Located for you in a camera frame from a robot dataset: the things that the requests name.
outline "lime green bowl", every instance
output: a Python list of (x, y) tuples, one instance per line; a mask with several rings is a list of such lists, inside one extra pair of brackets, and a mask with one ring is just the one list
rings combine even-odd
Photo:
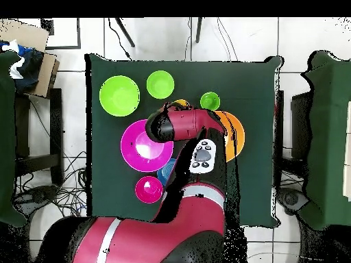
[(146, 81), (146, 88), (153, 98), (164, 99), (174, 90), (174, 79), (165, 71), (153, 72)]
[(201, 108), (212, 111), (217, 110), (220, 103), (221, 101), (215, 92), (206, 92), (200, 99)]
[(100, 88), (100, 104), (107, 113), (124, 117), (135, 111), (140, 92), (135, 81), (124, 75), (107, 79)]

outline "pink bowl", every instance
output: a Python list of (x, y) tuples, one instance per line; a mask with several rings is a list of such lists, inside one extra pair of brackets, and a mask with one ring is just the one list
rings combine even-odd
[(173, 142), (157, 143), (146, 134), (147, 119), (131, 124), (123, 133), (121, 153), (127, 164), (143, 173), (158, 171), (170, 159), (173, 153)]
[(143, 203), (155, 203), (162, 196), (162, 184), (155, 177), (142, 177), (135, 185), (135, 194)]

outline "chair leg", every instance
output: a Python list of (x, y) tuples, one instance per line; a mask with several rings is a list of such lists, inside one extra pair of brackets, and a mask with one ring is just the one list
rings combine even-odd
[(202, 24), (202, 17), (198, 17), (197, 18), (197, 30), (196, 30), (196, 43), (199, 43), (199, 41), (200, 41), (201, 24)]
[(62, 122), (62, 91), (53, 88), (50, 91), (50, 155), (58, 157), (58, 163), (50, 168), (51, 181), (61, 186), (63, 175), (63, 122)]
[(130, 38), (130, 35), (127, 33), (127, 30), (125, 29), (121, 19), (120, 18), (115, 18), (115, 19), (116, 19), (117, 24), (119, 25), (119, 28), (121, 28), (121, 30), (124, 33), (125, 37), (128, 39), (130, 45), (132, 47), (135, 47), (135, 44), (134, 44), (133, 40)]

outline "small pink bowl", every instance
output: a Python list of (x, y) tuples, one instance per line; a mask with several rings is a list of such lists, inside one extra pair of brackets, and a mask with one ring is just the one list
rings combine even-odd
[(155, 177), (147, 176), (138, 180), (135, 194), (143, 203), (155, 203), (162, 196), (162, 184)]

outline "green cloth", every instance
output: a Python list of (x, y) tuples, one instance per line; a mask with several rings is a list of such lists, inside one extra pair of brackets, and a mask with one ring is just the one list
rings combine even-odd
[(348, 102), (351, 101), (351, 63), (318, 51), (305, 73), (313, 91), (312, 130), (306, 194), (311, 199), (300, 211), (313, 229), (351, 226), (351, 202), (343, 196)]
[(15, 227), (26, 224), (26, 218), (11, 204), (14, 194), (16, 135), (14, 121), (14, 80), (10, 67), (20, 60), (13, 51), (0, 53), (0, 222)]
[[(245, 145), (238, 156), (241, 193), (241, 225), (275, 227), (271, 217), (272, 140), (274, 121), (275, 70), (280, 57), (268, 62), (113, 62), (90, 54), (92, 80), (92, 194), (94, 216), (119, 216), (151, 220), (160, 201), (145, 204), (134, 194), (136, 182), (143, 176), (129, 167), (122, 158), (120, 140), (133, 122), (146, 119), (165, 102), (185, 99), (199, 107), (205, 92), (216, 92), (221, 98), (220, 110), (235, 115), (245, 130)], [(169, 72), (175, 82), (170, 97), (153, 98), (146, 81), (154, 71)], [(133, 79), (139, 87), (139, 106), (127, 117), (113, 117), (99, 102), (101, 85), (115, 75)], [(175, 142), (176, 158), (183, 142)], [(234, 160), (228, 163), (233, 175)], [(228, 194), (232, 195), (228, 184)]]

